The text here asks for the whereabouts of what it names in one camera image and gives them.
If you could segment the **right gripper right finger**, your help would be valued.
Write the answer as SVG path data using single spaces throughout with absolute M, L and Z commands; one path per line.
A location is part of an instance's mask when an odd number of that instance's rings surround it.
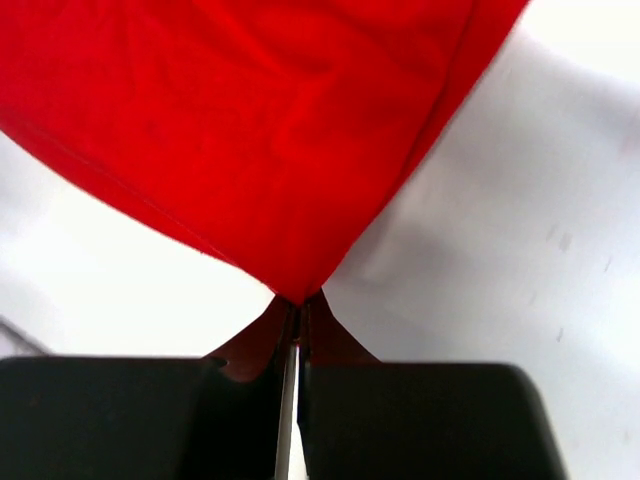
M 298 424 L 312 479 L 562 479 L 541 397 L 501 363 L 389 363 L 334 317 L 300 312 Z

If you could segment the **red t shirt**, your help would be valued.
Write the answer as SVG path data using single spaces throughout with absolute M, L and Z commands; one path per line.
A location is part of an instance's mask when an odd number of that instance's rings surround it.
M 1 128 L 300 303 L 392 199 L 522 1 L 5 1 Z

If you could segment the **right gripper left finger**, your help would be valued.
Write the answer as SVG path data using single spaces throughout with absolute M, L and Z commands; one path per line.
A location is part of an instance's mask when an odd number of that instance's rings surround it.
M 275 298 L 201 358 L 1 362 L 5 479 L 284 479 L 293 307 Z

